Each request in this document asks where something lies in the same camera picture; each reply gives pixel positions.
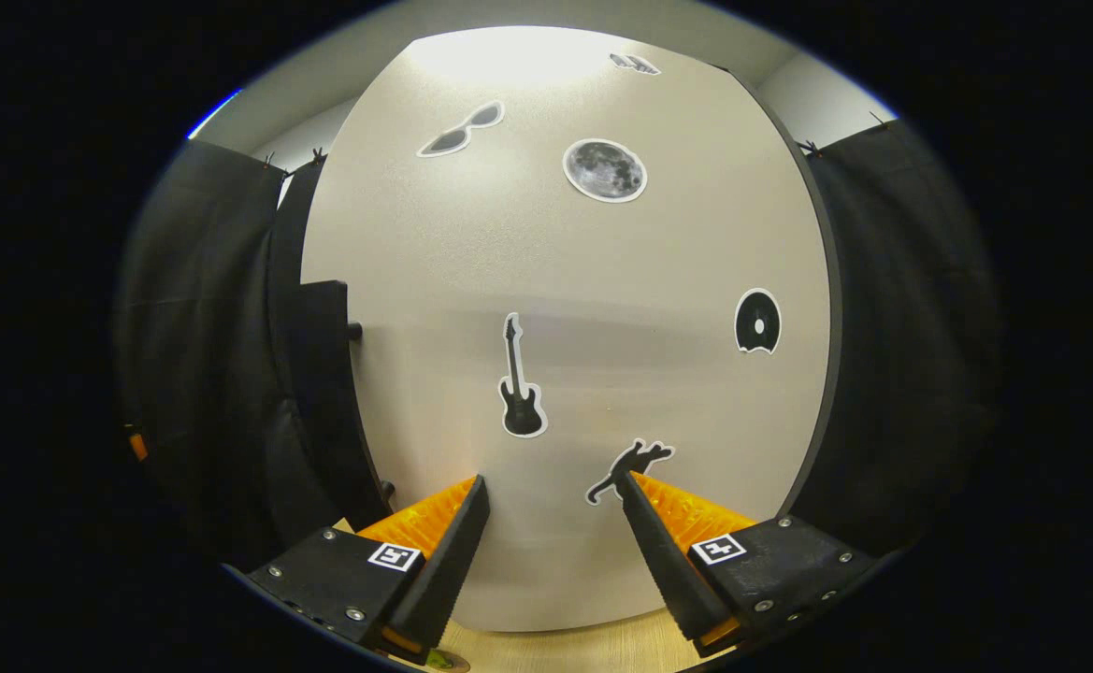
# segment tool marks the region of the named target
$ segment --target guitar sticker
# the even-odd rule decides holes
[[[520,316],[510,312],[504,319],[504,342],[508,354],[508,376],[497,386],[504,400],[504,430],[528,439],[546,430],[542,411],[542,391],[537,383],[526,383],[520,361]]]
[[[738,350],[743,353],[766,351],[774,354],[781,328],[778,303],[766,290],[754,287],[738,300],[733,330],[738,335]]]
[[[642,447],[644,446],[645,441],[643,439],[633,439],[633,446],[624,449],[622,456],[619,456],[618,460],[613,461],[613,465],[609,468],[609,474],[606,474],[600,482],[588,488],[585,499],[589,506],[598,506],[600,504],[600,494],[603,494],[609,488],[613,489],[613,494],[623,501],[624,498],[618,491],[618,477],[620,474],[623,472],[648,473],[654,463],[658,463],[661,460],[669,460],[670,457],[675,454],[674,447],[667,447],[662,442],[650,444],[650,447],[643,451]]]
[[[576,141],[563,152],[566,179],[586,197],[607,204],[637,199],[645,189],[645,165],[626,145],[600,138]]]

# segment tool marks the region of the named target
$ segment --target white wall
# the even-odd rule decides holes
[[[795,55],[781,37],[696,0],[400,0],[332,29],[244,84],[199,138],[250,152],[363,94],[414,39],[501,25],[576,27],[636,39],[729,68],[752,85]]]
[[[297,126],[290,128],[289,131],[281,133],[280,137],[256,147],[251,156],[262,161],[275,152],[272,165],[292,172],[312,162],[313,151],[316,149],[320,149],[324,153],[330,153],[333,149],[333,138],[338,135],[342,122],[346,120],[346,115],[350,114],[351,107],[354,107],[355,101],[359,101],[359,97],[340,103],[331,109],[303,120]],[[289,191],[290,179],[292,178],[285,179],[284,185],[281,185],[281,201],[284,200],[284,194]]]
[[[799,52],[774,71],[756,93],[772,107],[791,138],[798,142],[811,140],[819,147],[879,127],[870,113],[881,120],[896,118],[866,90],[806,52]]]

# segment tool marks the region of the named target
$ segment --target sunglasses sticker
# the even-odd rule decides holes
[[[645,165],[628,147],[588,138],[563,152],[563,173],[576,189],[607,204],[637,199],[645,189]]]
[[[633,71],[637,71],[639,73],[660,74],[662,72],[658,68],[654,68],[654,66],[650,64],[650,61],[645,60],[640,56],[609,55],[609,59],[618,66],[618,68],[633,69]]]
[[[778,303],[766,290],[754,287],[738,300],[733,329],[738,335],[738,350],[743,353],[766,351],[774,354],[780,328]]]
[[[504,103],[492,101],[483,103],[468,118],[450,131],[443,132],[430,142],[428,145],[418,151],[419,157],[440,157],[444,154],[451,154],[470,144],[470,135],[473,128],[495,127],[504,119]]]

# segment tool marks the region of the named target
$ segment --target sticker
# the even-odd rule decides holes
[[[747,553],[747,547],[742,546],[741,542],[734,541],[731,533],[713,538],[712,541],[696,542],[692,548],[700,554],[701,558],[704,558],[704,563],[707,563],[708,566],[716,566],[717,563],[737,558]]]
[[[376,566],[391,567],[392,570],[404,572],[409,570],[409,566],[413,566],[413,562],[420,553],[422,553],[422,550],[414,550],[413,546],[407,547],[385,542],[385,544],[379,545],[379,550],[372,553],[372,557],[367,558],[367,563],[374,563]]]
[[[751,353],[763,350],[774,354],[780,328],[778,303],[766,290],[754,287],[738,300],[733,330],[738,335],[739,351]]]
[[[650,61],[645,60],[640,56],[609,55],[609,57],[611,62],[618,64],[618,68],[635,69],[635,71],[646,74],[658,74],[662,72],[658,68],[654,68],[654,66],[650,64]]]
[[[431,649],[425,665],[434,670],[450,670],[451,673],[468,673],[470,670],[470,663],[463,657],[438,648]]]
[[[470,131],[473,128],[495,127],[504,119],[504,103],[492,101],[483,103],[457,127],[444,131],[432,140],[428,145],[418,151],[419,157],[440,157],[466,147],[470,142]]]
[[[613,489],[613,494],[623,501],[624,498],[618,491],[618,477],[620,474],[624,472],[647,474],[650,472],[650,468],[653,468],[654,463],[658,463],[658,461],[662,460],[669,460],[670,457],[675,454],[674,447],[667,447],[662,442],[650,444],[650,447],[643,451],[642,447],[644,446],[644,439],[633,439],[633,446],[624,449],[624,451],[622,451],[622,456],[619,456],[618,460],[613,461],[613,465],[609,468],[609,474],[606,474],[600,482],[597,482],[597,484],[588,488],[588,494],[585,495],[585,499],[588,501],[589,506],[598,506],[598,504],[600,504],[600,494],[603,494],[609,488]]]
[[[637,199],[645,165],[626,145],[601,138],[575,142],[563,152],[563,173],[576,189],[607,204]]]
[[[520,361],[520,316],[510,312],[504,319],[504,344],[508,355],[508,376],[497,386],[504,400],[504,430],[514,437],[528,439],[546,430],[546,413],[542,411],[542,390],[537,383],[526,383]]]

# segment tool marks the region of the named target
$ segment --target moon sticker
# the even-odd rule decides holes
[[[766,290],[754,287],[738,300],[733,329],[739,351],[750,353],[761,350],[774,354],[780,328],[778,303]]]
[[[601,138],[575,142],[563,152],[563,174],[587,197],[607,204],[637,199],[645,189],[645,165],[626,145]]]

